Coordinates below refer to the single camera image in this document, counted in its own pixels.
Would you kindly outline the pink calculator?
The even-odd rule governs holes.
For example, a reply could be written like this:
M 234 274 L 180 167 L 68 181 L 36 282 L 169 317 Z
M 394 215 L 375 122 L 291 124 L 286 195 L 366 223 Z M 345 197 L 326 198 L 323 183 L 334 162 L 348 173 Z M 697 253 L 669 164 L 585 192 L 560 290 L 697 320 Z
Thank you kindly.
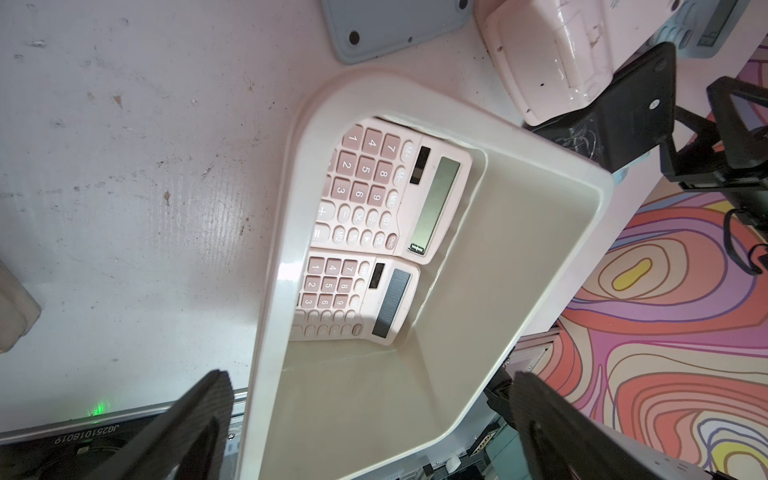
M 475 19 L 524 122 L 584 109 L 678 10 L 669 0 L 478 1 Z
M 378 118 L 358 121 L 334 148 L 311 247 L 429 264 L 472 163 L 443 139 Z
M 397 257 L 312 249 L 289 339 L 388 346 L 404 325 L 419 279 L 419 267 Z

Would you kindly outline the teal calculator with display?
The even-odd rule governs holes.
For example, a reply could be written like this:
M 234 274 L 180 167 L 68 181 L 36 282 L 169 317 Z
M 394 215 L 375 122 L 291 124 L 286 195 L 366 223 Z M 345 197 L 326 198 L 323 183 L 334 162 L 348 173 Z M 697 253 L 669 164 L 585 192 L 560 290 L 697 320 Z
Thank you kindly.
M 719 52 L 750 0 L 675 1 L 670 18 L 645 42 L 645 50 L 669 42 L 678 58 L 708 59 Z

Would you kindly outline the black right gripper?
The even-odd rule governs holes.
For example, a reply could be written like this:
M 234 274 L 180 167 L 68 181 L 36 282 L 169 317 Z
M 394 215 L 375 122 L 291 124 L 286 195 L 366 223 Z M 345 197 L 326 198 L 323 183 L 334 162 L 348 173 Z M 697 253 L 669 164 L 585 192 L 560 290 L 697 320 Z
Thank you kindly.
M 675 108 L 674 119 L 695 138 L 680 150 L 671 138 L 660 144 L 662 174 L 685 190 L 722 192 L 738 204 L 765 204 L 767 128 L 748 128 L 734 100 L 765 107 L 767 90 L 724 76 L 706 92 L 712 120 Z

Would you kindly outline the cream plastic storage box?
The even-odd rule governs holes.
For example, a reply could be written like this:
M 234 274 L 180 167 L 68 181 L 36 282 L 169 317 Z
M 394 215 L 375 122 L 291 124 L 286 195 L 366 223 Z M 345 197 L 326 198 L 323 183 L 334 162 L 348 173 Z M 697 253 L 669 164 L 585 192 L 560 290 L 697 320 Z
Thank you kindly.
M 460 217 L 393 345 L 291 342 L 334 144 L 371 116 L 468 148 Z M 571 151 L 398 73 L 353 69 L 322 85 L 287 134 L 238 476 L 353 478 L 449 436 L 524 330 L 570 301 L 561 280 L 613 189 Z

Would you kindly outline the black calculator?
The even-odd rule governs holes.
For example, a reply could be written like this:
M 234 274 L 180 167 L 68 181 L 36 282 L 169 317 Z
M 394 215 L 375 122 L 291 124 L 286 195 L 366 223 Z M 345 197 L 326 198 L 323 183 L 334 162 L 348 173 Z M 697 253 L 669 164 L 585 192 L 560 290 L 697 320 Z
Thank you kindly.
M 653 46 L 623 67 L 588 107 L 526 127 L 614 173 L 672 136 L 676 47 Z

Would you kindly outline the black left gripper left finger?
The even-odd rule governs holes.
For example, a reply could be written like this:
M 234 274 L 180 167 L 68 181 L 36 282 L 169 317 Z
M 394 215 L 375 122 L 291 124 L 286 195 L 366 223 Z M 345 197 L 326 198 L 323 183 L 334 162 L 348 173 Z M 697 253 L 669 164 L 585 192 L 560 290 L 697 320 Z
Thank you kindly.
M 217 479 L 234 391 L 229 374 L 212 370 L 132 441 L 89 473 L 90 479 Z

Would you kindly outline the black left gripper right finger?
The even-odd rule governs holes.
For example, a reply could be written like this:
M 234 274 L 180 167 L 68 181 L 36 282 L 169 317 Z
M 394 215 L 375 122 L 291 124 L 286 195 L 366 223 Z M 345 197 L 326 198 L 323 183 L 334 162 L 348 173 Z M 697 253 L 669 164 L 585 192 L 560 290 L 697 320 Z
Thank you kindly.
M 509 403 L 533 479 L 714 477 L 584 416 L 535 374 L 515 374 Z

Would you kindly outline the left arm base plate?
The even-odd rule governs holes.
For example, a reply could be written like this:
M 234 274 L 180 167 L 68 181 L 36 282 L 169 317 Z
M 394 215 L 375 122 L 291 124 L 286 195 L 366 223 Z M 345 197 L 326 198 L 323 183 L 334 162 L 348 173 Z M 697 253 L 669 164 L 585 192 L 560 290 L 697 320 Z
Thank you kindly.
M 52 424 L 1 435 L 3 479 L 82 479 L 106 462 L 147 425 L 153 415 Z

